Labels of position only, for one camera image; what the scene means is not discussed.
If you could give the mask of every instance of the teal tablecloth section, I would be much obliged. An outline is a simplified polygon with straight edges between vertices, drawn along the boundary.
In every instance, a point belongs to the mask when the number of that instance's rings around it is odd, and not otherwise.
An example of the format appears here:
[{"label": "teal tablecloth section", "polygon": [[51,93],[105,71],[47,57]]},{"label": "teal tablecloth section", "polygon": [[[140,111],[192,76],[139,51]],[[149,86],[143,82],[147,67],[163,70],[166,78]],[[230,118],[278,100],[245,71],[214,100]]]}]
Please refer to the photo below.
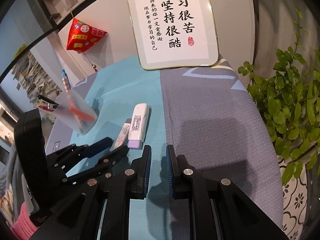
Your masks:
[{"label": "teal tablecloth section", "polygon": [[[100,113],[97,123],[86,135],[72,134],[70,143],[77,145],[91,145],[107,136],[115,140],[137,104],[150,106],[145,139],[145,144],[152,147],[149,193],[146,200],[131,201],[129,239],[172,239],[168,179],[167,174],[161,172],[165,165],[161,159],[165,157],[166,134],[160,72],[145,71],[139,65],[138,56],[129,57],[100,70],[85,100],[98,107]],[[67,175],[93,167],[103,154],[82,160]],[[142,151],[130,150],[128,162],[119,165],[126,168],[141,155]]]}]

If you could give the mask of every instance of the white paper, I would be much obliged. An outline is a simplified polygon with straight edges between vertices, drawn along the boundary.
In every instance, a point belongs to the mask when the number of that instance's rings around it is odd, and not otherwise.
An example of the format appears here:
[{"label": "white paper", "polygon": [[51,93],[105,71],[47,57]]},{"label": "white paper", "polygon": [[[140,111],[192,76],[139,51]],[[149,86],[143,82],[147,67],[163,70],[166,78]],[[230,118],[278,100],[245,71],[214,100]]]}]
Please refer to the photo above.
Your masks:
[{"label": "white paper", "polygon": [[[135,6],[148,64],[209,57],[199,0],[135,0]],[[174,18],[166,23],[165,15],[170,13]]]}]

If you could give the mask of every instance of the gray tablecloth section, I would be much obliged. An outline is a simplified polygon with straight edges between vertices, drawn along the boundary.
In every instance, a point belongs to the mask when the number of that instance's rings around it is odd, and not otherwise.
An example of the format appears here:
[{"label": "gray tablecloth section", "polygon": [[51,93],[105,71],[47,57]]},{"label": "gray tablecloth section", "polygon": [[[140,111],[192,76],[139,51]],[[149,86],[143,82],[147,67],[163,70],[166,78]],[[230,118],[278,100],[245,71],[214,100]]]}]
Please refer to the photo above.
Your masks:
[{"label": "gray tablecloth section", "polygon": [[[167,143],[211,179],[231,179],[279,227],[283,198],[269,134],[232,70],[161,70]],[[173,239],[188,239],[188,202],[170,202]]]}]

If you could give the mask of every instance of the pen holder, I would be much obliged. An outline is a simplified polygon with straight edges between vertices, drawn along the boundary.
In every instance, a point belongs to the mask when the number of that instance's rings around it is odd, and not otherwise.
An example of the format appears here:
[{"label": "pen holder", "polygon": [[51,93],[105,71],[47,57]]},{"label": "pen holder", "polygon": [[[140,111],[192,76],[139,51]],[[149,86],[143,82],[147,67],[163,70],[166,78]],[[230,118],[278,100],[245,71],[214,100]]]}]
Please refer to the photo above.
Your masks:
[{"label": "pen holder", "polygon": [[72,130],[84,135],[95,125],[95,111],[76,91],[63,91],[58,97],[58,102],[60,105],[53,114]]}]

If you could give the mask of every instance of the table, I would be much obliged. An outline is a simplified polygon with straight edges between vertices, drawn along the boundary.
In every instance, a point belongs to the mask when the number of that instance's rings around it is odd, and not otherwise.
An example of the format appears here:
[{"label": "table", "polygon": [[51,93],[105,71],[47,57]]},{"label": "table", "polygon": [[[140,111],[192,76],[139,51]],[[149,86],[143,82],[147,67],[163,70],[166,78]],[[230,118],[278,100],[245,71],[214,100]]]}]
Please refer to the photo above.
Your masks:
[{"label": "table", "polygon": [[[228,62],[213,68],[143,70],[137,55],[89,76],[75,88],[99,114],[81,136],[56,121],[46,153],[70,143],[116,139],[138,103],[151,107],[145,144],[152,147],[146,200],[132,200],[130,239],[188,239],[188,204],[170,200],[165,147],[211,179],[229,178],[278,226],[283,192],[279,166],[267,129],[250,95]],[[130,150],[126,168],[142,151]],[[103,153],[82,160],[70,173],[95,165]]]}]

